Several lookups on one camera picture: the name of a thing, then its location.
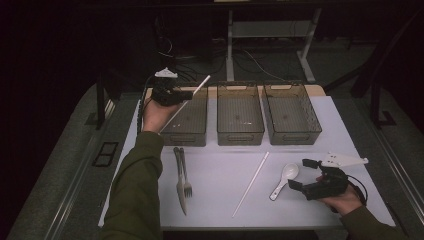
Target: white spoon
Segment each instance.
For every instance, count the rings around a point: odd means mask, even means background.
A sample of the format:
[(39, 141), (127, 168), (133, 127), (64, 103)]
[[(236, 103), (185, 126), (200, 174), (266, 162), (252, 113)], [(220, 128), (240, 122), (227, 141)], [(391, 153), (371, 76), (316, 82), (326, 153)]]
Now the white spoon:
[(292, 180), (295, 177), (297, 177), (297, 174), (299, 174), (299, 167), (295, 163), (289, 163), (286, 164), (283, 168), (283, 172), (281, 174), (281, 180), (278, 186), (275, 188), (274, 192), (269, 196), (269, 198), (272, 201), (275, 201), (277, 199), (278, 194), (280, 193), (281, 189), (283, 189), (284, 185), (287, 184), (288, 179)]

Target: olive jacket sleeve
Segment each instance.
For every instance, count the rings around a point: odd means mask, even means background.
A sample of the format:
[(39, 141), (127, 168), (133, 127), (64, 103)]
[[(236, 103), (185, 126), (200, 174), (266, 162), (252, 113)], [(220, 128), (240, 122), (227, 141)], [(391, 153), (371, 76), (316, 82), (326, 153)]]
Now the olive jacket sleeve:
[(408, 239), (396, 228), (379, 222), (364, 206), (340, 219), (355, 240), (401, 240)]
[(163, 139), (141, 132), (110, 189), (100, 239), (161, 239), (158, 179)]

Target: white cable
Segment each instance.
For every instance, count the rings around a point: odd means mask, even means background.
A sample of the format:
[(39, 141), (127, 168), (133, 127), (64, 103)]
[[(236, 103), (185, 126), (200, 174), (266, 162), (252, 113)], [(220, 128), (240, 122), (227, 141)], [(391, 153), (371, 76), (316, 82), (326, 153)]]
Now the white cable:
[(265, 74), (268, 74), (269, 76), (271, 76), (271, 77), (274, 77), (274, 78), (277, 78), (277, 79), (280, 79), (280, 80), (283, 80), (283, 81), (285, 81), (285, 79), (283, 79), (283, 78), (280, 78), (280, 77), (277, 77), (277, 76), (275, 76), (275, 75), (273, 75), (273, 74), (271, 74), (271, 73), (269, 73), (269, 72), (267, 72), (267, 71), (265, 71), (265, 69), (263, 69), (262, 67), (261, 67), (261, 65), (258, 63), (258, 61), (256, 61), (256, 59), (248, 52), (248, 51), (246, 51), (246, 50), (243, 50), (245, 53), (247, 53), (248, 55), (249, 55), (249, 57), (250, 58), (252, 58), (252, 60), (253, 61), (255, 61), (255, 63), (256, 63), (256, 65), (258, 65), (258, 67), (265, 73)]

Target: person's left hand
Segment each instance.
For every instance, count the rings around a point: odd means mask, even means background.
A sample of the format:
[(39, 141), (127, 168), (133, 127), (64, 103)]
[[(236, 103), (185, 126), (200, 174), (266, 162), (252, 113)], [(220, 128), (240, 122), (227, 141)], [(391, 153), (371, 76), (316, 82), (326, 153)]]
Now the person's left hand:
[(143, 129), (159, 133), (180, 105), (165, 107), (150, 98), (144, 101)]

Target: white plastic stick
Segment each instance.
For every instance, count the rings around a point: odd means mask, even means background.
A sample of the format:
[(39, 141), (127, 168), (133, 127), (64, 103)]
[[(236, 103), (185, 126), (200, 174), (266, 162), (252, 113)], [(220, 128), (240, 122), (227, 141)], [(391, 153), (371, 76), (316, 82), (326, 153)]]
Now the white plastic stick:
[[(203, 87), (203, 85), (205, 85), (205, 83), (209, 80), (209, 78), (211, 78), (210, 75), (208, 75), (205, 78), (205, 80), (203, 80), (203, 82), (196, 88), (196, 90), (194, 90), (193, 97)], [(162, 130), (160, 130), (161, 132), (163, 131), (163, 129), (166, 128), (166, 126), (168, 126), (168, 124), (175, 118), (175, 116), (177, 116), (177, 114), (185, 107), (185, 105), (187, 105), (187, 103), (188, 103), (188, 101), (185, 101), (183, 103), (183, 105), (174, 113), (174, 115), (172, 115), (171, 119), (169, 119), (169, 121), (165, 124), (165, 126), (162, 128)]]
[(240, 200), (240, 202), (239, 202), (239, 205), (237, 206), (236, 210), (234, 211), (234, 213), (233, 213), (233, 216), (232, 216), (232, 217), (234, 217), (234, 216), (236, 215), (236, 213), (237, 213), (238, 209), (240, 208), (241, 204), (243, 203), (244, 198), (246, 197), (247, 193), (249, 192), (250, 187), (252, 187), (253, 182), (256, 180), (256, 176), (258, 176), (258, 173), (259, 173), (259, 171), (261, 170), (262, 165), (264, 165), (265, 160), (268, 158), (268, 155), (269, 155), (269, 152), (266, 152), (266, 154), (265, 154), (264, 158), (262, 159), (261, 164), (259, 165), (258, 169), (256, 170), (255, 175), (253, 176), (252, 180), (250, 181), (250, 184), (249, 184), (249, 186), (247, 187), (246, 192), (244, 192), (244, 195), (243, 195), (243, 197), (241, 198), (241, 200)]

